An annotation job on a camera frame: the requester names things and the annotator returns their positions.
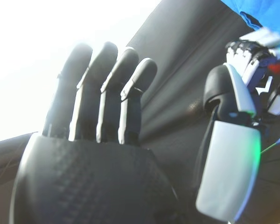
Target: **bright light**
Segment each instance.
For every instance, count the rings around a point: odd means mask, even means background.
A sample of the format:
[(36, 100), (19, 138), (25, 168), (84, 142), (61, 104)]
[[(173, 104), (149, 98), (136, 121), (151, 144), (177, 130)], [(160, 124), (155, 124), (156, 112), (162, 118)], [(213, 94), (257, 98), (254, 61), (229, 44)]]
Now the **bright light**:
[(125, 47), (161, 0), (0, 0), (0, 140), (39, 131), (72, 48)]

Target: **black fingertip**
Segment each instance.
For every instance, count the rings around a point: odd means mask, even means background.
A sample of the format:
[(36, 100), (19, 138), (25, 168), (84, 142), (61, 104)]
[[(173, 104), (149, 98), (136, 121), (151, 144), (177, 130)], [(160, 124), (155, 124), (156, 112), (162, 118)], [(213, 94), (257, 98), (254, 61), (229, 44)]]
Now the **black fingertip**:
[(137, 81), (135, 81), (134, 87), (145, 92), (150, 84), (153, 82), (155, 75), (157, 74), (157, 64), (151, 58), (145, 58), (140, 62), (140, 68), (137, 72), (141, 73)]
[(65, 62), (60, 77), (77, 85), (89, 66), (91, 56), (92, 48), (89, 45), (78, 44)]
[(117, 83), (125, 84), (135, 71), (138, 62), (139, 56), (136, 50), (127, 48), (112, 69), (113, 76), (108, 83), (108, 87)]
[(106, 42), (96, 58), (93, 59), (83, 84), (93, 83), (100, 86), (104, 83), (116, 63), (118, 49), (114, 43)]

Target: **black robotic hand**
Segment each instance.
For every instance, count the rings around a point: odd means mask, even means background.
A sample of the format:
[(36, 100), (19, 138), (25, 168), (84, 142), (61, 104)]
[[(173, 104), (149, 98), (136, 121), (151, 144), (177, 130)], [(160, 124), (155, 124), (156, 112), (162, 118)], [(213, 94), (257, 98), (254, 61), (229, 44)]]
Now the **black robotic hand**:
[(177, 224), (176, 194), (140, 148), (140, 98), (157, 72), (127, 48), (76, 46), (14, 183), (10, 224)]

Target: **black robotic finger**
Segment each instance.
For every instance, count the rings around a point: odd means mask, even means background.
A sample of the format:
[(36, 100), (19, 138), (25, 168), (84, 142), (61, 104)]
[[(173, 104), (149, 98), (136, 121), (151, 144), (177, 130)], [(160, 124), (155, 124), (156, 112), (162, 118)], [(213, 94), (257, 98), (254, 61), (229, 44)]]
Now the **black robotic finger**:
[(47, 137), (68, 138), (73, 115), (77, 84), (87, 69), (92, 48), (77, 45), (57, 78), (57, 89), (48, 111), (42, 134)]
[(127, 48), (101, 88), (97, 125), (97, 142), (118, 142), (120, 118), (120, 92), (139, 62), (137, 52)]
[(82, 85), (77, 91), (70, 140), (96, 139), (100, 88), (116, 63), (117, 54), (116, 45), (107, 42), (91, 62)]
[(141, 129), (141, 96), (149, 88), (157, 73), (156, 63), (143, 59), (121, 91), (121, 110), (118, 129), (120, 144), (139, 144)]

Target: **blue cloth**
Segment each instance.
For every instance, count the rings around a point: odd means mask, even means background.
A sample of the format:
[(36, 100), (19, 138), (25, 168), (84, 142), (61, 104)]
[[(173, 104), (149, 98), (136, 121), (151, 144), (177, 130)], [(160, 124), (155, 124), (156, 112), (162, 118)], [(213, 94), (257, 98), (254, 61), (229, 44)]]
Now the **blue cloth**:
[(254, 24), (246, 14), (257, 19), (264, 27), (280, 33), (280, 0), (221, 0), (234, 12), (241, 15), (247, 25), (254, 30)]

